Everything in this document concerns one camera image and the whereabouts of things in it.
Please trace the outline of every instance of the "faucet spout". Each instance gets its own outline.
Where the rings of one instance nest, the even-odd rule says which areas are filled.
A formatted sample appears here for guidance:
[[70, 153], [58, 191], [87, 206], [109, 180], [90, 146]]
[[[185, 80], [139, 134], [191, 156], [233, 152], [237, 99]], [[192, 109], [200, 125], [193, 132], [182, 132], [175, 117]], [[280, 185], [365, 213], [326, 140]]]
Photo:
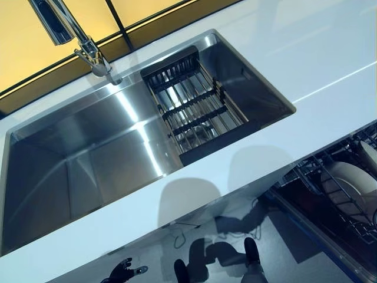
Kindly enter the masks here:
[[75, 50], [75, 54], [90, 65], [93, 74], [106, 77], [112, 84], [120, 83], [121, 80], [113, 79], [110, 63], [80, 27], [63, 0], [29, 0], [29, 3], [55, 45], [65, 44], [76, 37], [81, 50]]

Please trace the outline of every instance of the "plate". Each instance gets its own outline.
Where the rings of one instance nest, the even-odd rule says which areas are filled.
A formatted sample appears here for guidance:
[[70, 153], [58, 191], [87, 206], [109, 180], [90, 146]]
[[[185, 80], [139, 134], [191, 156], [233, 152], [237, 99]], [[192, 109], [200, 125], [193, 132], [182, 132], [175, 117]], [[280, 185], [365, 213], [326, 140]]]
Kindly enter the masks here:
[[[334, 162], [326, 169], [372, 220], [377, 209], [377, 181], [364, 170], [345, 162]], [[321, 174], [321, 181], [330, 200], [342, 212], [347, 215], [360, 212], [355, 204], [344, 203], [349, 200], [347, 194], [343, 191], [337, 191], [340, 189], [338, 184], [326, 172]], [[363, 216], [354, 215], [351, 217], [357, 221], [368, 223], [368, 220]]]

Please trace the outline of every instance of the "dishwasher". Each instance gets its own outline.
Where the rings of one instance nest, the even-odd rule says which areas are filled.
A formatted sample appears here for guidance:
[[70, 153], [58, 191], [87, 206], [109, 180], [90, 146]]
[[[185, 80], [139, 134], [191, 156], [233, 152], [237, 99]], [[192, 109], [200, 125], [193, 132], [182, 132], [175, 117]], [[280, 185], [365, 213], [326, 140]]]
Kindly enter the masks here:
[[297, 162], [266, 192], [355, 282], [377, 282], [376, 137], [374, 121]]

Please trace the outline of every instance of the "robotic arm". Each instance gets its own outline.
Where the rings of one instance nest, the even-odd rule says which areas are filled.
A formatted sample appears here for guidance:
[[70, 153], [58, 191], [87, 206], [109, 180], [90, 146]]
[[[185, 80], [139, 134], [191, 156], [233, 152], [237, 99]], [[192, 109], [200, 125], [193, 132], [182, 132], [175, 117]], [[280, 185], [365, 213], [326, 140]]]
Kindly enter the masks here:
[[141, 266], [136, 269], [129, 269], [131, 266], [132, 258], [127, 258], [121, 261], [114, 269], [111, 271], [110, 276], [103, 279], [101, 283], [125, 283], [135, 275], [140, 275], [148, 271], [147, 266]]

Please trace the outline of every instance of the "kitchen sink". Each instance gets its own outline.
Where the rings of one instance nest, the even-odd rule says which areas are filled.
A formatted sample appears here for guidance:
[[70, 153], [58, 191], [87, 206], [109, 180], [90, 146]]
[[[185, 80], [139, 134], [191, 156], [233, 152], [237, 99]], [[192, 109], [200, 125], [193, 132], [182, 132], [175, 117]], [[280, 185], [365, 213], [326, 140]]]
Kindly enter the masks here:
[[2, 254], [294, 112], [216, 31], [193, 38], [7, 133]]

